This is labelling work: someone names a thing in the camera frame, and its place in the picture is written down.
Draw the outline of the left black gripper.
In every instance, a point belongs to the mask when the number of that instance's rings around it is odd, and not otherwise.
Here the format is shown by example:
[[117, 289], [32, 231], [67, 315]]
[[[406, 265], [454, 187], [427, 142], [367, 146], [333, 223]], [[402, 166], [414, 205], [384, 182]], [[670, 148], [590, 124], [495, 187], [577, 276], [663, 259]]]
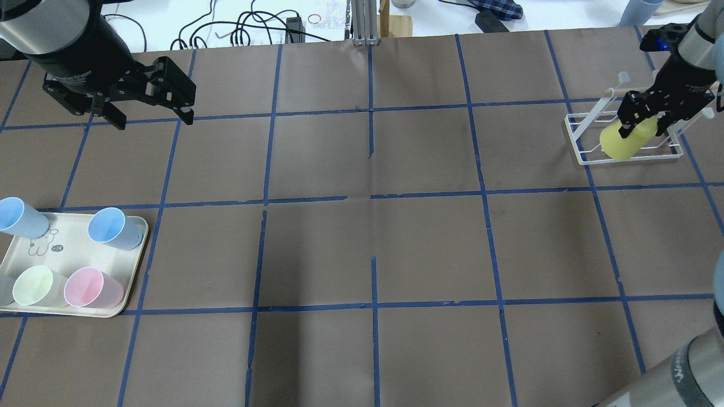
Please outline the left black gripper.
[[71, 114], [103, 118], [124, 131], [126, 115], [114, 102], [140, 101], [193, 124], [196, 84], [170, 57], [144, 65], [131, 54], [44, 54], [43, 69], [43, 90]]

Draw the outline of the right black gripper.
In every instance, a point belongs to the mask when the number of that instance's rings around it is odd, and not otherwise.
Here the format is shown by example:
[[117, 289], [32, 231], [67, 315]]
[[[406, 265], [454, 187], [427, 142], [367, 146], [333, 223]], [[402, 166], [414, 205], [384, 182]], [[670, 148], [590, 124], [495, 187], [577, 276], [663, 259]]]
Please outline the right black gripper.
[[668, 58], [657, 73], [653, 85], [644, 91], [629, 91], [623, 96], [617, 116], [618, 132], [627, 139], [645, 119], [654, 118], [653, 134], [659, 137], [658, 122], [666, 124], [665, 136], [680, 136], [689, 121], [714, 100], [709, 88], [716, 81], [714, 70], [696, 67], [677, 54]]

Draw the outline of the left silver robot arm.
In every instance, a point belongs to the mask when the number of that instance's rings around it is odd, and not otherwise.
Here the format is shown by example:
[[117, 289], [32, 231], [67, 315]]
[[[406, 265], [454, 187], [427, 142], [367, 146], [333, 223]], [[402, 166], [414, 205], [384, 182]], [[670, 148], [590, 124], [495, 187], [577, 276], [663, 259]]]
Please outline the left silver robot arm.
[[145, 66], [102, 16], [101, 1], [3, 1], [2, 37], [45, 72], [43, 90], [76, 116], [122, 131], [119, 101], [140, 101], [194, 121], [196, 84], [169, 57]]

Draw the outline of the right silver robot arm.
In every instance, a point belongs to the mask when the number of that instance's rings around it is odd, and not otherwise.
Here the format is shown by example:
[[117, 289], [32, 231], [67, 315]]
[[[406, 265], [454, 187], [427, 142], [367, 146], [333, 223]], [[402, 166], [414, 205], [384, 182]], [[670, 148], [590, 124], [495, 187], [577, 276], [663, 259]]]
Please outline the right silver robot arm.
[[[652, 137], [680, 120], [692, 119], [717, 100], [711, 86], [722, 82], [722, 2], [709, 2], [687, 28], [670, 24], [649, 31], [640, 48], [652, 51], [661, 43], [667, 44], [670, 57], [652, 86], [629, 90], [617, 120], [600, 134], [600, 146], [610, 159], [631, 159]], [[714, 327], [681, 345], [600, 406], [721, 406], [722, 258], [714, 268], [713, 296]]]

